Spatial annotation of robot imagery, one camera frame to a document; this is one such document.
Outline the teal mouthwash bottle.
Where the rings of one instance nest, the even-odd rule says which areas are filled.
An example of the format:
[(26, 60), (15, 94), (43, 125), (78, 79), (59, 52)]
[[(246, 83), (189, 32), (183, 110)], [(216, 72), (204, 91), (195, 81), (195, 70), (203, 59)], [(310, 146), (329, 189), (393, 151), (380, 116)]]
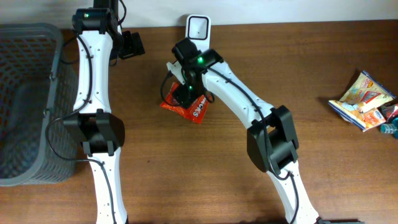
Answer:
[(398, 119), (395, 118), (388, 124), (382, 124), (381, 125), (381, 133), (391, 134), (391, 135), (393, 135), (394, 138), (398, 139), (397, 122), (398, 122)]

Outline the black red snack packet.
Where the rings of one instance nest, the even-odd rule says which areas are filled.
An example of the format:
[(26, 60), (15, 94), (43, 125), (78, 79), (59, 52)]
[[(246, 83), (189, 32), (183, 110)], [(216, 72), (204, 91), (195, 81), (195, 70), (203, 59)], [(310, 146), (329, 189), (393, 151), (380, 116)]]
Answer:
[(381, 106), (381, 112), (386, 121), (390, 121), (397, 116), (397, 104)]

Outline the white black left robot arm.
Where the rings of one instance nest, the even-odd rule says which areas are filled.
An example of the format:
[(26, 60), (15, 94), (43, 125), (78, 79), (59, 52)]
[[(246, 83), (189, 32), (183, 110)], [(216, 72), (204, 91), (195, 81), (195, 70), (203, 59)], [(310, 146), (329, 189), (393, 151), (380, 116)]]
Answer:
[(140, 35), (124, 31), (119, 15), (122, 1), (95, 0), (92, 7), (77, 9), (72, 17), (78, 42), (78, 92), (73, 111), (62, 119), (73, 139), (83, 148), (93, 173), (97, 223), (127, 223), (119, 162), (125, 127), (112, 114), (109, 102), (110, 62), (143, 55)]

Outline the yellow wet wipes pack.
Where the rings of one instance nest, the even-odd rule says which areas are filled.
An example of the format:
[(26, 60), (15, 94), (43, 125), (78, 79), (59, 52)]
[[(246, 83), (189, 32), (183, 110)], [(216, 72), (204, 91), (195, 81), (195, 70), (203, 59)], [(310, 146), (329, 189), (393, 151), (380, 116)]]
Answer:
[(339, 100), (329, 100), (328, 104), (345, 121), (352, 123), (363, 131), (363, 113), (394, 100), (392, 94), (370, 74), (363, 70), (357, 80)]

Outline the red snack bag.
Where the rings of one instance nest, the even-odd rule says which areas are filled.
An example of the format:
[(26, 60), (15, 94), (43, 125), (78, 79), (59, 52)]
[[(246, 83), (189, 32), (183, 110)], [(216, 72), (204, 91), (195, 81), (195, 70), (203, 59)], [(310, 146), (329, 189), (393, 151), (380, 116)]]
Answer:
[(168, 92), (167, 96), (165, 97), (166, 101), (160, 104), (160, 107), (166, 110), (173, 111), (180, 116), (188, 119), (194, 123), (200, 124), (203, 121), (205, 113), (207, 111), (209, 101), (205, 98), (204, 95), (198, 97), (187, 109), (181, 106), (170, 106), (168, 103), (176, 105), (177, 102), (175, 97), (172, 95), (173, 93), (177, 92), (177, 88), (180, 86), (179, 83), (173, 82), (172, 86), (170, 87), (170, 91)]

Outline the grey plastic mesh basket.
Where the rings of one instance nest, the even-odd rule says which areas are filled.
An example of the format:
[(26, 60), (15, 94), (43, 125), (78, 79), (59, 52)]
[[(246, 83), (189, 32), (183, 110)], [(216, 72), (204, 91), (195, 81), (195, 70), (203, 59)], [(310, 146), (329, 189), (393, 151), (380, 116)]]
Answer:
[(78, 77), (64, 59), (63, 35), (44, 24), (1, 26), (1, 186), (55, 184), (75, 172), (77, 145), (63, 124)]

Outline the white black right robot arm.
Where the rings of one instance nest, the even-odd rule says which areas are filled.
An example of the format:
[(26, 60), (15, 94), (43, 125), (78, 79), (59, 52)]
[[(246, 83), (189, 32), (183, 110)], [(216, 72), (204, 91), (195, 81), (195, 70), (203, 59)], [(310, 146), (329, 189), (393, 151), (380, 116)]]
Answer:
[(169, 65), (169, 72), (181, 83), (174, 95), (177, 104), (186, 108), (207, 93), (217, 96), (246, 128), (248, 156), (271, 178), (287, 223), (323, 223), (301, 180), (292, 113), (284, 105), (276, 108), (259, 98), (216, 50), (201, 51), (185, 38), (172, 53), (176, 62)]

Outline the orange tissue pack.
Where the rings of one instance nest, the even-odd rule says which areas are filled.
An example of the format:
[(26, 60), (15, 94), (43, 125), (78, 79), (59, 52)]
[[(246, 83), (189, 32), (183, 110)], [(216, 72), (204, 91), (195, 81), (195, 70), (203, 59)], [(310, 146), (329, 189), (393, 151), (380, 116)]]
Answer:
[(378, 127), (385, 122), (386, 119), (383, 117), (382, 113), (377, 108), (373, 108), (366, 113), (363, 113), (363, 123), (365, 126), (363, 132)]

